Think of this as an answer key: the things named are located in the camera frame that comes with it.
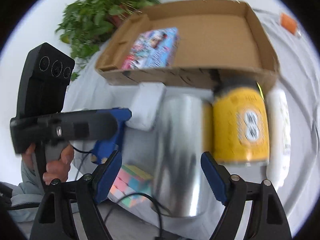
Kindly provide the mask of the grey left sleeve forearm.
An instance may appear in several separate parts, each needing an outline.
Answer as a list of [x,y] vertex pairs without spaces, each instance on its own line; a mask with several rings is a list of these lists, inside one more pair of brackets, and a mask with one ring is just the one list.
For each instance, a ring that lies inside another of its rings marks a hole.
[[43,192],[36,183],[35,172],[21,161],[22,182],[17,186],[9,184],[12,189],[9,215],[17,223],[30,222],[35,219]]

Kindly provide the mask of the person's left hand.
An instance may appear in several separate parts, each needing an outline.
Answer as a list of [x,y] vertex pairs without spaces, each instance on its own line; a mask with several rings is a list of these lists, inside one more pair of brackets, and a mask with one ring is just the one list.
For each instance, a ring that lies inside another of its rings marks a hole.
[[[32,160],[32,154],[35,151],[35,144],[31,144],[25,153],[22,154],[22,160],[29,170],[34,171],[34,165]],[[46,185],[49,185],[52,180],[60,179],[62,182],[66,182],[68,179],[68,172],[71,169],[71,162],[74,159],[74,149],[72,145],[68,144],[61,154],[59,160],[48,162],[46,165],[46,172],[43,174],[43,181]]]

